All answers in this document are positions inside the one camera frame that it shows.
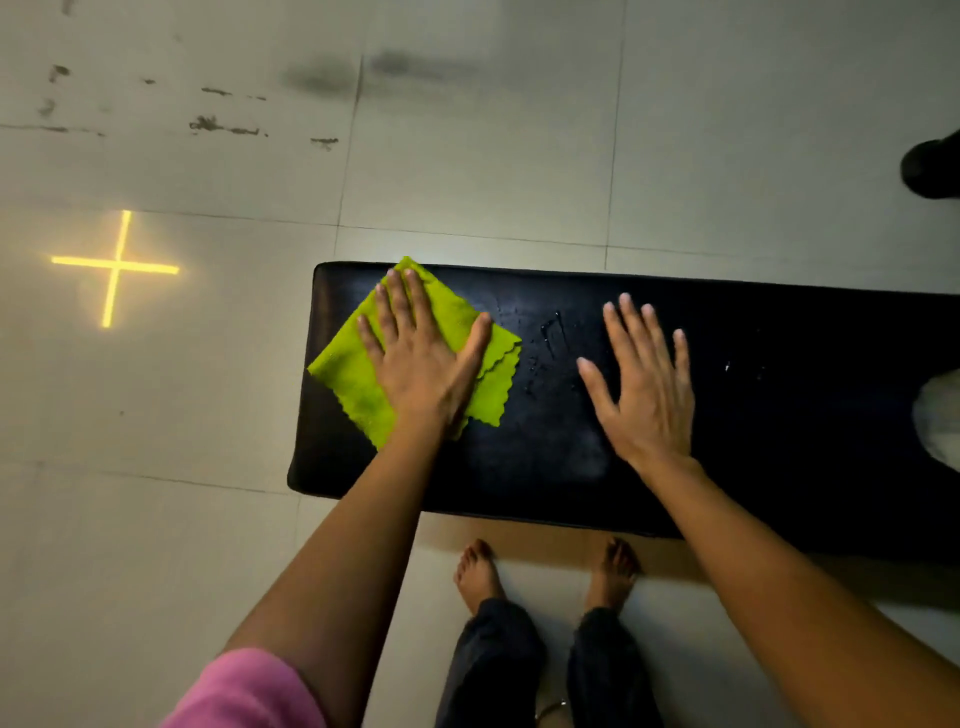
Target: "dark pants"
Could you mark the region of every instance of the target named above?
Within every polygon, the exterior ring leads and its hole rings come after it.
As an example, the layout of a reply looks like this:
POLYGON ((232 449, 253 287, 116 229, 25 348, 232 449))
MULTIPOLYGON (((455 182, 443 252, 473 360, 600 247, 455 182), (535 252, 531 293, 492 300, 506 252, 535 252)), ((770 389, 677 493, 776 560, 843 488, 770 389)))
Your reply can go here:
MULTIPOLYGON (((546 648, 522 607, 487 599, 464 627, 446 677, 437 728, 531 728, 546 648)), ((610 609, 584 616, 566 690, 576 728, 662 726, 639 649, 610 609)))

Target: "yellow-green microfiber cloth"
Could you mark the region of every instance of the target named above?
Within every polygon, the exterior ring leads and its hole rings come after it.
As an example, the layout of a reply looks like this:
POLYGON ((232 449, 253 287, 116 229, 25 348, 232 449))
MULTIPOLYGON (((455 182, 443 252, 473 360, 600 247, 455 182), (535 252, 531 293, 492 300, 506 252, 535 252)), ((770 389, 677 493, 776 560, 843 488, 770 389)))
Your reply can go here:
MULTIPOLYGON (((470 327, 480 312, 410 257, 404 257, 395 267, 398 271, 413 268, 420 274, 434 318, 437 319, 437 326, 446 343, 455 352, 462 349, 467 342, 470 327)), ((384 277, 383 284, 386 283, 387 279, 384 277)), ((373 364, 360 341, 357 331, 357 317, 360 314, 367 316, 373 333, 383 344, 383 332, 376 320, 376 303, 371 291, 350 314, 347 322, 337 331, 320 356, 307 367, 307 371, 333 390, 350 419, 363 430, 376 448, 380 449, 387 442, 387 436, 394 427, 395 416, 386 395, 376 382, 373 364)), ((503 406, 507 402, 519 360, 520 338, 494 324, 473 396, 467 405, 464 419, 456 430, 456 437, 460 436, 467 424, 467 417, 494 427, 500 425, 503 406)))

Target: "yellow laser cross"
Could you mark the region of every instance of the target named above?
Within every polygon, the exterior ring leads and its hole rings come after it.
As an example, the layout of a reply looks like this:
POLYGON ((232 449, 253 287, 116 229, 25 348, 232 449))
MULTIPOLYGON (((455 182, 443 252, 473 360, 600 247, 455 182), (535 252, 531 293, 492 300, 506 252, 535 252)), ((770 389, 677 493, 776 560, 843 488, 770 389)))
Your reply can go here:
POLYGON ((117 299, 117 283, 120 282, 120 271, 134 271, 137 273, 166 273, 175 276, 180 272, 176 265, 162 265, 160 263, 134 263, 123 259, 123 249, 127 246, 127 232, 130 230, 130 219, 133 213, 128 209, 123 211, 120 219, 120 232, 117 235, 116 251, 113 260, 96 257, 73 257, 71 255, 54 255, 50 259, 59 265, 81 265, 86 268, 109 268, 110 278, 107 283, 107 300, 104 301, 104 317, 100 322, 103 328, 110 328, 113 323, 113 307, 117 299))

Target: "foot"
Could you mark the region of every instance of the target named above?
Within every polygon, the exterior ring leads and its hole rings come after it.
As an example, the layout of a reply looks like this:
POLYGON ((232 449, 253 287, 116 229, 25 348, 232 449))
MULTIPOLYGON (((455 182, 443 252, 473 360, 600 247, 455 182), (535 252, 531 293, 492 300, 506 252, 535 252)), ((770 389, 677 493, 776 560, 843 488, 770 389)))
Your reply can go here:
POLYGON ((476 615, 484 599, 505 596, 490 547, 486 541, 480 539, 467 546, 460 555, 460 563, 453 574, 453 583, 460 590, 460 596, 464 598, 472 615, 476 615))
POLYGON ((604 546, 599 565, 593 570, 584 613, 606 607, 620 614, 639 575, 640 562, 630 544, 611 537, 604 546))

